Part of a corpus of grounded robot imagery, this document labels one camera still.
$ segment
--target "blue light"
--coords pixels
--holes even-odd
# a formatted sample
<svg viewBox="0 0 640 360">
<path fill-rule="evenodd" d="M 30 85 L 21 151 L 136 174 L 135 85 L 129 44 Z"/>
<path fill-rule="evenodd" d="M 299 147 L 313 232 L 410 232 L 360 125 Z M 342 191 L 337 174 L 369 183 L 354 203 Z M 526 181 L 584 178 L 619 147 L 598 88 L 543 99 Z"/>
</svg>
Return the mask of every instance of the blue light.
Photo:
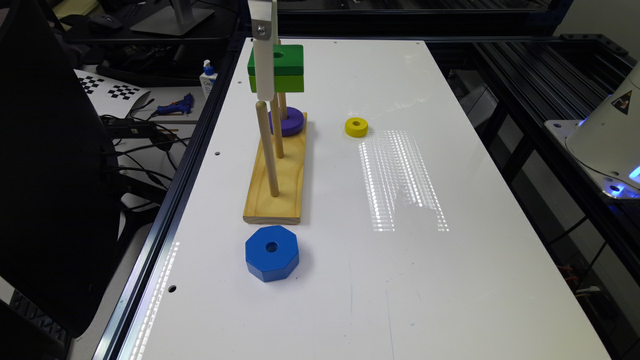
<svg viewBox="0 0 640 360">
<path fill-rule="evenodd" d="M 635 170 L 631 172 L 631 174 L 629 174 L 629 179 L 635 182 L 640 182 L 639 177 L 640 177 L 640 166 L 638 166 Z"/>
<path fill-rule="evenodd" d="M 617 188 L 619 189 L 618 191 L 611 189 L 611 195 L 618 196 L 620 195 L 620 193 L 622 193 L 622 190 L 624 190 L 624 186 L 618 186 Z"/>
</svg>

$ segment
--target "yellow ring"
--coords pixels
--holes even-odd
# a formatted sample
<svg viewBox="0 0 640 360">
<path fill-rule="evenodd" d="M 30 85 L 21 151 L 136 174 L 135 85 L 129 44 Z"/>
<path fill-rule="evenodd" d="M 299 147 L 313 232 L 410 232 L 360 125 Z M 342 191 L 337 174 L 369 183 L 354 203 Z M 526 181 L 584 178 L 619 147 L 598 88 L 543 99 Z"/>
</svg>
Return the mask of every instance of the yellow ring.
<svg viewBox="0 0 640 360">
<path fill-rule="evenodd" d="M 363 118 L 350 118 L 344 124 L 344 131 L 351 137 L 363 137 L 369 131 L 369 124 Z"/>
</svg>

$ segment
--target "purple ring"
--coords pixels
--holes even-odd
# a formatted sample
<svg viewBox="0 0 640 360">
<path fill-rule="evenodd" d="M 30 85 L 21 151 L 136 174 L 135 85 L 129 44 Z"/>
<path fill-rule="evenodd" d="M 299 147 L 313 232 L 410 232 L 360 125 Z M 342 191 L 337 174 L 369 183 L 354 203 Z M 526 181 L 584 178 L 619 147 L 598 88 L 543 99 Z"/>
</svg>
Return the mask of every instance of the purple ring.
<svg viewBox="0 0 640 360">
<path fill-rule="evenodd" d="M 300 110 L 287 106 L 288 119 L 280 120 L 282 124 L 282 136 L 293 136 L 304 129 L 304 115 Z M 273 134 L 273 124 L 271 124 L 271 112 L 269 112 L 269 127 Z"/>
</svg>

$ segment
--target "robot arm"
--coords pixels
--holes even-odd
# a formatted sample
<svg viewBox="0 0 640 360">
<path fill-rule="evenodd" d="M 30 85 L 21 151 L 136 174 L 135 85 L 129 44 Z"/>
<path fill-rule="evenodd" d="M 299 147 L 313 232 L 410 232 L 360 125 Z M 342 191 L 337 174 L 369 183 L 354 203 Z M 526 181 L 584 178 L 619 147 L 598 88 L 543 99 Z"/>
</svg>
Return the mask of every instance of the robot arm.
<svg viewBox="0 0 640 360">
<path fill-rule="evenodd" d="M 275 96 L 273 45 L 278 44 L 278 6 L 276 0 L 249 0 L 253 55 L 256 64 L 258 100 L 271 101 Z"/>
</svg>

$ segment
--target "blue block hole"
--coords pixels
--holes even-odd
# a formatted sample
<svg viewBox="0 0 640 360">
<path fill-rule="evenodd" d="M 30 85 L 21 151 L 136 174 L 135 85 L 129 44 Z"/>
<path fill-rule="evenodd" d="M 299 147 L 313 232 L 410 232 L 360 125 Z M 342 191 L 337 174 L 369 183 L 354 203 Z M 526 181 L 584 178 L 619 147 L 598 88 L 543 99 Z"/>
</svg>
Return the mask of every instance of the blue block hole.
<svg viewBox="0 0 640 360">
<path fill-rule="evenodd" d="M 278 243 L 277 242 L 270 242 L 267 244 L 267 251 L 268 252 L 274 252 L 278 250 Z"/>
</svg>

